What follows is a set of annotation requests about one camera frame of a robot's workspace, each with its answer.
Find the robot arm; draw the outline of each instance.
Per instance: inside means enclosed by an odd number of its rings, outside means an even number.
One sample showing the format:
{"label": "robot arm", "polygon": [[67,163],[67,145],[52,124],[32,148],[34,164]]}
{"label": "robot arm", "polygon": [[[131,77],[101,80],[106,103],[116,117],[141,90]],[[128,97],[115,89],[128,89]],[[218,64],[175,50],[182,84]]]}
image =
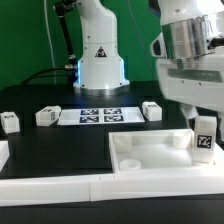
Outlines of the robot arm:
{"label": "robot arm", "polygon": [[[126,89],[129,81],[124,77],[124,62],[118,54],[114,13],[103,7],[100,0],[62,0],[59,5],[62,6],[62,10],[58,7],[62,22],[64,14],[74,7],[81,18],[83,56],[78,61],[79,78],[74,83],[74,91],[87,95],[112,95]],[[67,28],[63,33],[68,40],[67,48],[71,50]]]}
{"label": "robot arm", "polygon": [[224,140],[224,5],[221,0],[158,0],[162,33],[153,42],[165,98],[214,110]]}

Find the white plastic tray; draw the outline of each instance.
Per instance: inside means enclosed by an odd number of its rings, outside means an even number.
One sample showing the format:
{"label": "white plastic tray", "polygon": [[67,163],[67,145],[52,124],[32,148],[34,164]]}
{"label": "white plastic tray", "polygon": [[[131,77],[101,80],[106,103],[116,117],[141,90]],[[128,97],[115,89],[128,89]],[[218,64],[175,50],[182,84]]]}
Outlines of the white plastic tray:
{"label": "white plastic tray", "polygon": [[[177,149],[173,146],[174,133],[189,132],[192,144],[189,149]],[[132,148],[128,152],[117,152],[114,141],[115,136],[129,135],[132,139]],[[120,132],[110,133],[110,154],[114,173],[134,172],[135,170],[121,170],[120,163],[124,160],[137,160],[141,163],[141,170],[168,168],[192,168],[199,165],[192,160],[192,149],[194,132],[190,129],[142,131],[142,132]],[[216,144],[214,149],[213,166],[224,165],[224,152]]]}

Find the black table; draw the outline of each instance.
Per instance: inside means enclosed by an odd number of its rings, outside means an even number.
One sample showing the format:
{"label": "black table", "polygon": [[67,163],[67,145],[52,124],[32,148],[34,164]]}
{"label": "black table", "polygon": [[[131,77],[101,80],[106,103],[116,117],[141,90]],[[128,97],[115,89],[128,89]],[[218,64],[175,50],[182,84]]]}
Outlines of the black table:
{"label": "black table", "polygon": [[[142,110],[144,101],[163,108],[162,121],[62,127],[35,123],[35,113],[45,106]],[[68,85],[12,86],[0,92],[0,112],[4,111],[17,114],[21,132],[0,132],[8,138],[10,150],[0,179],[111,173],[109,132],[186,128],[178,103],[165,100],[157,82],[132,82],[128,92],[106,97],[75,95]],[[222,223],[223,199],[223,195],[204,195],[0,208],[0,222]]]}

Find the tag on cube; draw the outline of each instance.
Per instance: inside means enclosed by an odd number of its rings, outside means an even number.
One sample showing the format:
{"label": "tag on cube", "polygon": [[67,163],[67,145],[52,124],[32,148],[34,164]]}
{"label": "tag on cube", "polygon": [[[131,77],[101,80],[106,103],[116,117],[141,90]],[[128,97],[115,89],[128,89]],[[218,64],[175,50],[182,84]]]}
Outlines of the tag on cube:
{"label": "tag on cube", "polygon": [[213,161],[216,128],[216,117],[198,116],[195,118],[194,161],[202,163]]}
{"label": "tag on cube", "polygon": [[162,120],[162,108],[155,102],[144,102],[142,104],[143,114],[149,121]]}
{"label": "tag on cube", "polygon": [[36,113],[37,126],[48,127],[59,119],[61,108],[59,106],[48,106]]}
{"label": "tag on cube", "polygon": [[6,134],[20,132],[19,119],[14,112],[2,113],[1,123]]}

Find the green wall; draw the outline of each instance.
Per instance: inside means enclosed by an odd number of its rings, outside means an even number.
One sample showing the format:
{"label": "green wall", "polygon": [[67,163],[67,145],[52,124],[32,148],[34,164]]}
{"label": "green wall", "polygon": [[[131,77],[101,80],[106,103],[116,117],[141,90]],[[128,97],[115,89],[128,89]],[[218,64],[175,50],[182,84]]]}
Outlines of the green wall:
{"label": "green wall", "polygon": [[[53,10],[55,0],[48,0],[49,25],[56,66],[67,64],[67,54],[57,16]],[[126,62],[129,80],[152,80],[150,66],[155,73],[155,59],[149,46],[160,32],[159,18],[148,9],[147,0],[130,0],[145,52],[131,19],[127,0],[101,0],[118,18],[119,54]],[[43,0],[0,1],[0,89],[17,85],[33,73],[51,68]],[[78,57],[82,55],[82,34],[77,10],[66,17]],[[55,80],[44,80],[54,83]]]}

